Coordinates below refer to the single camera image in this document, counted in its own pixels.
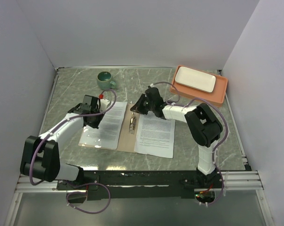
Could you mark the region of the single white printed sheet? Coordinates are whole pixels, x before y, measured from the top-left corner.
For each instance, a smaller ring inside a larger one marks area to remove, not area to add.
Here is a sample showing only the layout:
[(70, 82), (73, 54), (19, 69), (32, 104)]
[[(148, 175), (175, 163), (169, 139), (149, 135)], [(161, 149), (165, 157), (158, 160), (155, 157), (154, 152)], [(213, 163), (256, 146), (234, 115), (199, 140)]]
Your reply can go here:
[(90, 126), (84, 127), (79, 146), (116, 150), (126, 106), (126, 102), (116, 102), (105, 113), (97, 129)]

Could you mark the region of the white printed paper sheets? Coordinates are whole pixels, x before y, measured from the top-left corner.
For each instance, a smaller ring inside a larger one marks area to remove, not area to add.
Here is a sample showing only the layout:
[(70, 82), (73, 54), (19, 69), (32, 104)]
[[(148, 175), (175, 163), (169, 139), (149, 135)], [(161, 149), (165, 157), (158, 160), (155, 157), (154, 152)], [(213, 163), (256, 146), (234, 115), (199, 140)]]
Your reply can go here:
[(134, 151), (162, 158), (173, 158), (175, 120), (163, 120), (149, 113), (140, 115)]

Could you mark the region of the beige cardboard folder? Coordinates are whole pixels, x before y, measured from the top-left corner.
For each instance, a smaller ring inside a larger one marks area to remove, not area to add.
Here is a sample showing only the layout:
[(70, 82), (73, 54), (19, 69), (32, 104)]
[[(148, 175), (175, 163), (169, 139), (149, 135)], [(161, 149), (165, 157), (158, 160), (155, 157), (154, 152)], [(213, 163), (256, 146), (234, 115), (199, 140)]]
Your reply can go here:
[(136, 142), (136, 133), (137, 133), (137, 127), (138, 127), (138, 121), (139, 121), (140, 115), (135, 113), (137, 117), (135, 132), (134, 134), (130, 134), (129, 133), (129, 122), (130, 122), (131, 115), (133, 113), (130, 111), (130, 108), (132, 106), (133, 106), (132, 104), (127, 104), (126, 106), (125, 116), (124, 116), (124, 120), (121, 126), (121, 131), (120, 131), (119, 140), (118, 140), (118, 147), (116, 151), (136, 153), (134, 151), (134, 146)]

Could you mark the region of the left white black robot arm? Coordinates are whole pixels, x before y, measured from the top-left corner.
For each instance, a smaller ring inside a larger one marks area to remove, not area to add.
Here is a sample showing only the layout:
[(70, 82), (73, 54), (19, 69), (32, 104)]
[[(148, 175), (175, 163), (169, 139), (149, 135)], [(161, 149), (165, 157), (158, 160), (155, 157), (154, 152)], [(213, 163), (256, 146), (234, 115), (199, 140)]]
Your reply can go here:
[(103, 111), (109, 106), (107, 99), (85, 95), (83, 102), (71, 108), (49, 131), (38, 137), (29, 136), (24, 144), (20, 173), (47, 182), (67, 180), (73, 189), (80, 189), (85, 183), (83, 169), (62, 163), (59, 149), (83, 127), (97, 129)]

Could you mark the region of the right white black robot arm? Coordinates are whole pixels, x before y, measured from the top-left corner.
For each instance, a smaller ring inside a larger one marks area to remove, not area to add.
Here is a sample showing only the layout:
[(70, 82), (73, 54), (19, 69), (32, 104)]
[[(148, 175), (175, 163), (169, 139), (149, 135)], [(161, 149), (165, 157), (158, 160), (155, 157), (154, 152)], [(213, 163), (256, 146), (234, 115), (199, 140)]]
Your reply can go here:
[(194, 98), (186, 105), (164, 101), (156, 87), (149, 87), (130, 108), (131, 112), (147, 115), (149, 112), (163, 120), (176, 120), (187, 124), (194, 141), (198, 144), (197, 183), (209, 187), (213, 183), (216, 169), (214, 153), (223, 132), (223, 126), (212, 109), (217, 108), (208, 101)]

